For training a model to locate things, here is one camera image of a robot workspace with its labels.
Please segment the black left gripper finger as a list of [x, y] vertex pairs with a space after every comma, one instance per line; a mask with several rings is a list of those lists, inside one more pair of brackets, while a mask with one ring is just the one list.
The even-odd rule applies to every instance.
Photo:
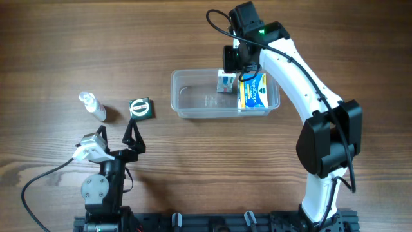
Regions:
[[146, 152], [146, 145], [138, 130], [136, 121], [133, 118], [131, 118], [128, 122], [125, 134], [122, 138], [122, 143], [127, 145], [129, 149], [136, 153]]
[[100, 125], [98, 130], [96, 131], [96, 134], [98, 135], [98, 139], [100, 143], [103, 145], [104, 150], [107, 150], [108, 149], [108, 139], [107, 139], [106, 127], [103, 125]]

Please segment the white red ointment box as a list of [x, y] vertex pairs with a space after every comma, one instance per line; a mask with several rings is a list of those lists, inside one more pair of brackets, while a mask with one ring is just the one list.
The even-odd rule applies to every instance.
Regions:
[[218, 93], [232, 93], [235, 80], [235, 73], [227, 73], [223, 69], [219, 69], [216, 91]]

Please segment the white spray bottle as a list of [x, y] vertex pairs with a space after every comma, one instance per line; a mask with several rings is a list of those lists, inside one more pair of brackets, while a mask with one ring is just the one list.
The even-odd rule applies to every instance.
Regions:
[[97, 120], [103, 122], [106, 120], [106, 109], [98, 101], [98, 99], [90, 92], [81, 92], [79, 100], [83, 102], [87, 111], [92, 114]]

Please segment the blue VapoDrops box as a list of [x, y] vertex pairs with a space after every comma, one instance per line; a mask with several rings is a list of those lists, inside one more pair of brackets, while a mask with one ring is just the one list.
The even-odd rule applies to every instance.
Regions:
[[267, 76], [245, 74], [238, 81], [238, 108], [241, 110], [268, 108]]

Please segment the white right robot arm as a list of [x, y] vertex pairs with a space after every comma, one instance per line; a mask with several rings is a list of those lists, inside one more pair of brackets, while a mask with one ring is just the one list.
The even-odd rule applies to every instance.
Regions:
[[361, 151], [362, 108], [333, 93], [299, 55], [290, 34], [277, 21], [264, 23], [252, 2], [236, 6], [225, 18], [223, 69], [238, 73], [239, 83], [257, 90], [258, 73], [272, 76], [295, 106], [303, 123], [297, 156], [308, 172], [299, 206], [303, 231], [320, 231], [337, 221], [340, 184], [356, 191], [353, 158]]

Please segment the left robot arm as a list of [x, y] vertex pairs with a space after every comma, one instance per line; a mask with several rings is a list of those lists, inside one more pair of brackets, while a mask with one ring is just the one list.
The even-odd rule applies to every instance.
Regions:
[[77, 144], [73, 158], [77, 161], [86, 159], [98, 164], [100, 169], [82, 184], [86, 214], [75, 218], [74, 231], [144, 230], [131, 208], [122, 205], [123, 194], [130, 191], [124, 188], [124, 180], [131, 176], [126, 164], [138, 161], [139, 155], [146, 151], [134, 119], [129, 120], [122, 143], [127, 145], [126, 149], [111, 151], [106, 127], [101, 125], [95, 133], [85, 135]]

